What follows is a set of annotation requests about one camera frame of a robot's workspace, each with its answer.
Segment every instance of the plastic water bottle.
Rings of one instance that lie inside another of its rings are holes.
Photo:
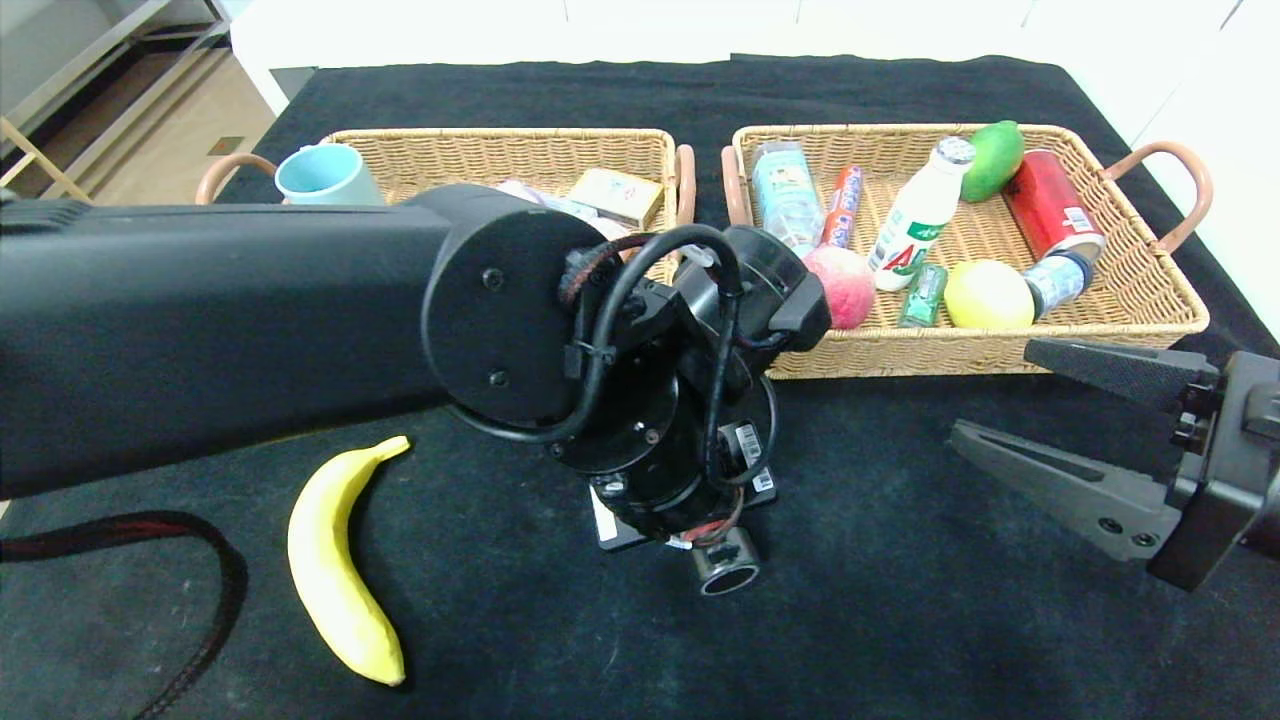
[[[924,265],[929,247],[951,222],[960,200],[960,182],[973,167],[973,145],[947,136],[893,199],[876,246],[867,258],[879,290],[902,290]]]
[[[795,141],[764,142],[754,158],[751,184],[760,204],[760,224],[804,258],[818,246],[827,219],[804,150]]]

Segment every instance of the black cloth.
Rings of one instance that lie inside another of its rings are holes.
[[[722,225],[718,150],[739,127],[1004,118],[1069,127],[1103,164],[1126,151],[1056,67],[754,56],[320,70],[257,151],[279,161],[344,128],[658,127],[696,149],[698,219]],[[1120,184],[1157,234],[1179,220],[1144,170]],[[246,173],[220,200],[275,199]],[[1198,240],[1176,259],[1213,316],[1180,348],[1217,364],[1277,352]],[[1238,550],[1183,593],[945,445],[968,418],[1164,474],[1167,418],[1044,375],[790,382],[780,396],[781,497],[744,520],[765,568],[713,600],[677,551],[599,552],[582,483],[443,410],[23,500],[0,523],[15,536],[166,507],[224,530],[248,560],[248,601],[175,717],[1280,717],[1280,565]],[[351,533],[408,659],[388,689],[315,633],[284,530],[315,468],[397,433],[413,450],[366,491]],[[198,642],[216,578],[187,541],[6,566],[5,715],[141,707]]]

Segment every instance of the wicker basket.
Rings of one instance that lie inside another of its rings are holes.
[[[360,151],[388,202],[456,182],[498,184],[518,179],[554,195],[566,195],[588,168],[608,168],[658,182],[662,199],[650,227],[662,231],[694,219],[694,151],[676,147],[660,129],[507,129],[421,128],[349,129],[320,142],[340,142]],[[275,173],[270,161],[250,154],[214,163],[196,191],[196,202],[211,202],[239,165]],[[653,277],[668,277],[676,256],[654,265]]]
[[[835,188],[840,172],[863,168],[863,199],[858,210],[854,250],[867,254],[897,190],[928,160],[934,143],[946,135],[969,135],[982,126],[778,126],[748,127],[733,135],[722,154],[724,192],[733,223],[750,224],[756,213],[748,192],[751,155],[762,142],[799,140],[819,192]],[[1055,126],[1021,126],[1028,149],[1047,149],[1062,160],[1107,237],[1093,284],[1074,302],[1051,311],[1030,328],[1011,331],[964,329],[951,325],[946,307],[936,328],[899,328],[902,293],[877,292],[870,315],[858,329],[831,331],[809,352],[783,354],[771,377],[835,378],[872,375],[965,375],[1036,373],[1041,368],[1023,360],[1033,337],[1074,337],[1169,347],[1188,333],[1208,325],[1208,310],[1169,252],[1194,228],[1212,199],[1212,184],[1198,159],[1174,143],[1135,151],[1103,169],[1074,132]],[[1197,208],[1164,241],[1157,241],[1116,187],[1124,174],[1153,151],[1179,156],[1197,181]],[[929,259],[943,266],[963,260],[991,258],[1019,272],[1034,259],[1005,202],[995,197],[970,205],[961,202]]]

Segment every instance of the banana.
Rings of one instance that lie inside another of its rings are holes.
[[[388,685],[404,680],[404,656],[351,561],[347,519],[378,464],[408,447],[397,436],[335,455],[311,475],[289,516],[289,570],[311,621],[347,667]]]

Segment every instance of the blue cup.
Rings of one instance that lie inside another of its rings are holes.
[[[355,147],[307,145],[275,170],[275,187],[294,205],[385,205]]]

